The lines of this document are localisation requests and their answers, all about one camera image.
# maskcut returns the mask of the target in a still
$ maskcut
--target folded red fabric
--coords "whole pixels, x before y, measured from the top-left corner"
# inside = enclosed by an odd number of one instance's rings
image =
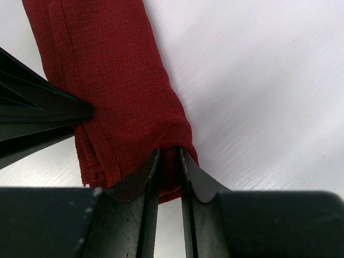
[[[197,153],[142,0],[23,3],[47,79],[96,108],[75,126],[83,183],[110,187],[160,147],[160,202],[179,197],[177,149]]]

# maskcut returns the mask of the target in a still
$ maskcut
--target white surface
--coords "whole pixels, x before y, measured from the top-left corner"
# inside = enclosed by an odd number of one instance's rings
[[[231,189],[344,197],[344,1],[146,0],[200,165]],[[19,0],[0,46],[43,75]],[[0,171],[0,185],[81,185],[73,139]],[[159,207],[155,257],[185,257],[181,205]]]

